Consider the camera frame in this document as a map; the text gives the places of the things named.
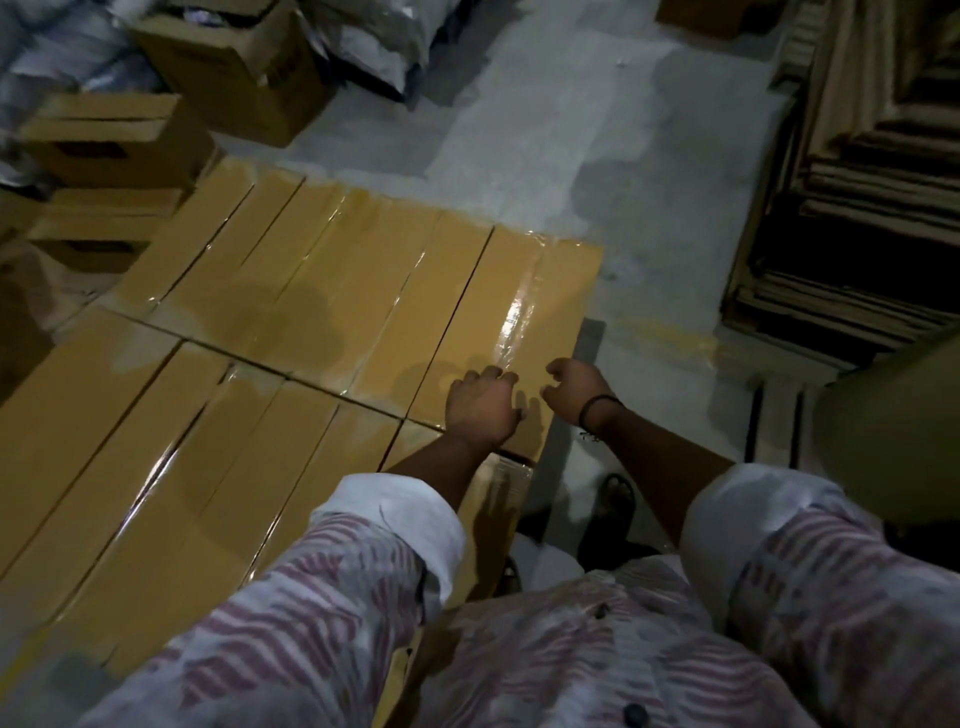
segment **person's right hand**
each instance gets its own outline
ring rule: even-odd
[[[600,370],[592,364],[576,359],[554,359],[546,365],[546,371],[560,383],[543,387],[540,396],[550,409],[571,425],[579,424],[584,405],[597,395],[615,397]],[[621,408],[622,405],[615,401],[600,400],[590,407],[584,424],[590,432],[598,432]]]

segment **shirt sleeve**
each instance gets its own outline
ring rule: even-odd
[[[960,577],[888,547],[822,478],[747,466],[701,496],[682,537],[691,583],[811,713],[960,724]]]
[[[78,728],[370,725],[394,650],[431,609],[425,584],[436,583],[428,599],[439,611],[465,538],[422,481],[344,478],[270,570],[170,641]]]

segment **person's left hand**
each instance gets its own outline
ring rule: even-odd
[[[470,370],[450,385],[446,396],[446,432],[461,437],[478,454],[490,454],[509,440],[524,412],[514,408],[514,385],[520,377],[487,367]]]

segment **hand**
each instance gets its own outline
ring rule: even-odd
[[[584,405],[597,395],[615,396],[600,370],[591,364],[576,359],[554,359],[546,365],[546,371],[560,384],[543,387],[540,396],[550,409],[571,425],[579,424]],[[615,401],[600,400],[590,406],[584,424],[590,432],[598,433],[621,409],[622,405]]]
[[[470,370],[450,385],[446,396],[446,432],[463,438],[484,457],[513,437],[524,413],[514,409],[513,372],[487,367],[478,375]]]

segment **person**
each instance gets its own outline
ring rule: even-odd
[[[371,724],[395,649],[427,636],[389,725],[960,725],[960,579],[888,547],[839,487],[734,466],[630,411],[600,372],[542,392],[602,440],[678,545],[441,615],[455,515],[514,433],[517,377],[453,383],[445,434],[343,479],[259,580],[130,676],[92,726]]]

